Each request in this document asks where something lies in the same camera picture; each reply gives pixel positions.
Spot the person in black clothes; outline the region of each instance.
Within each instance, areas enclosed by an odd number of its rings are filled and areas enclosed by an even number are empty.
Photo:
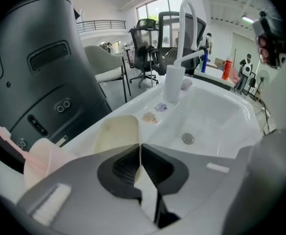
[[[252,72],[252,63],[251,63],[250,59],[251,59],[251,55],[248,54],[246,59],[243,59],[243,60],[240,61],[241,68],[240,68],[240,72],[239,72],[239,77],[241,79],[240,79],[240,81],[237,82],[237,84],[235,86],[235,89],[238,90],[240,94],[242,94],[242,90],[243,90],[243,88],[245,86],[245,83],[247,81],[247,77],[242,73],[242,68],[244,67],[246,62],[248,64],[250,64],[251,72]]]

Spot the metal railing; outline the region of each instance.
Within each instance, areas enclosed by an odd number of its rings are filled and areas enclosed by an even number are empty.
[[[76,24],[78,32],[93,31],[99,29],[125,29],[125,21],[120,20],[94,20]]]

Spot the orange bottle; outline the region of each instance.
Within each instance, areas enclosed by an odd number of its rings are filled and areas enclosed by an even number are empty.
[[[233,65],[233,59],[231,57],[228,57],[225,61],[222,79],[224,79],[224,80],[228,79],[232,65]]]

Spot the silver drain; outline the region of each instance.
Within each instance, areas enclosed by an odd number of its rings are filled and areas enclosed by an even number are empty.
[[[184,133],[182,136],[182,140],[186,144],[192,144],[194,143],[194,136],[190,133]]]

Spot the standing fan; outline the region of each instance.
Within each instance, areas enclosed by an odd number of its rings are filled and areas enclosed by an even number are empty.
[[[256,94],[257,94],[259,88],[264,89],[267,86],[267,84],[269,83],[269,81],[270,81],[269,73],[267,71],[265,71],[265,70],[260,71],[257,74],[256,81],[257,81],[257,84],[258,84],[258,88],[256,90],[255,95],[252,98],[254,101],[257,100],[256,99]]]

